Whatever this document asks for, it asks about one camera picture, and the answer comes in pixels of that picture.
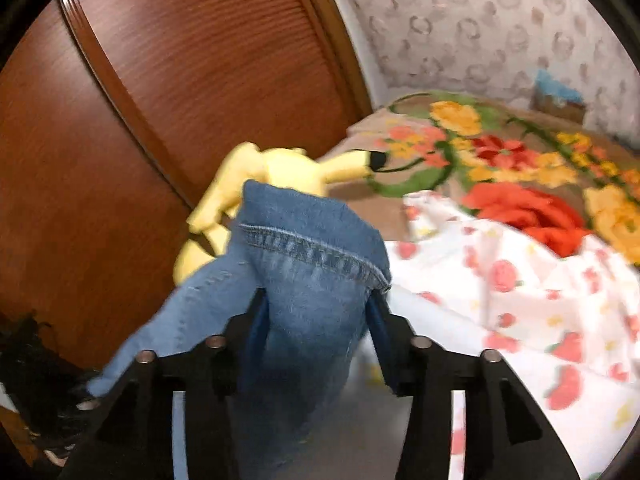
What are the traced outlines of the blue denim jeans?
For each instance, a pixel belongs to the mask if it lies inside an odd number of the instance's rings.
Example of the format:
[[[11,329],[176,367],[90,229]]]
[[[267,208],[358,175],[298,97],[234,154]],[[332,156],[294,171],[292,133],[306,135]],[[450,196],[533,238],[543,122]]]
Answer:
[[[105,396],[145,349],[171,356],[220,333],[257,289],[270,330],[255,387],[232,405],[245,479],[270,479],[343,389],[372,292],[390,288],[380,233],[338,200],[248,181],[227,251],[166,299],[88,393]]]

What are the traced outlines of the beige floral bed blanket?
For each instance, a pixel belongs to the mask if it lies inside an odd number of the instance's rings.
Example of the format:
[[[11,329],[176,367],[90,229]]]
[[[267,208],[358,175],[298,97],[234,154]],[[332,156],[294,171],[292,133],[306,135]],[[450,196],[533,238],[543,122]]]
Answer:
[[[380,151],[381,171],[338,184],[388,240],[408,240],[415,206],[434,191],[473,217],[533,235],[561,256],[594,234],[639,262],[639,155],[616,140],[534,110],[446,91],[409,94],[347,130],[337,151]]]

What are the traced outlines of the cardboard box with blue items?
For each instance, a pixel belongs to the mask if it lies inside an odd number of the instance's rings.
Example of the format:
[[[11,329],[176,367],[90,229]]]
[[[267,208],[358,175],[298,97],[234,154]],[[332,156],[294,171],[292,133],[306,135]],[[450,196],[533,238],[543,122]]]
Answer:
[[[587,105],[582,94],[554,79],[548,70],[538,70],[532,96],[532,109],[582,125]]]

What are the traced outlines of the patterned sheer curtain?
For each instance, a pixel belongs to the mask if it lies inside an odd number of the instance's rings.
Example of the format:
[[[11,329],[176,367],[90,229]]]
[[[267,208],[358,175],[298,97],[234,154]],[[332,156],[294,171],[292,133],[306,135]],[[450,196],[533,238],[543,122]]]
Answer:
[[[528,107],[549,78],[587,127],[639,142],[639,72],[589,0],[335,0],[374,106],[464,91]]]

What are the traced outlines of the brown louvered wardrobe door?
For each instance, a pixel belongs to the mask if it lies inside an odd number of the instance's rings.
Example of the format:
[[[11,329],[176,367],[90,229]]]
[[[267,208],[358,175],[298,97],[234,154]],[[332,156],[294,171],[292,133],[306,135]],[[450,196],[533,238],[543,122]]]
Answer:
[[[1,0],[1,311],[103,365],[235,144],[331,151],[371,101],[335,0]]]

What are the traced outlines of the white fruit-print folded blanket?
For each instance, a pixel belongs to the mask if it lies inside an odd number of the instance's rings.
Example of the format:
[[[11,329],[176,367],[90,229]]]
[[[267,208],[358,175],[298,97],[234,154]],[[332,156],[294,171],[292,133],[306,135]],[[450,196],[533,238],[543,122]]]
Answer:
[[[460,353],[500,351],[558,433],[578,474],[602,479],[639,417],[639,274],[595,236],[574,256],[449,198],[334,188],[384,237],[390,310]]]

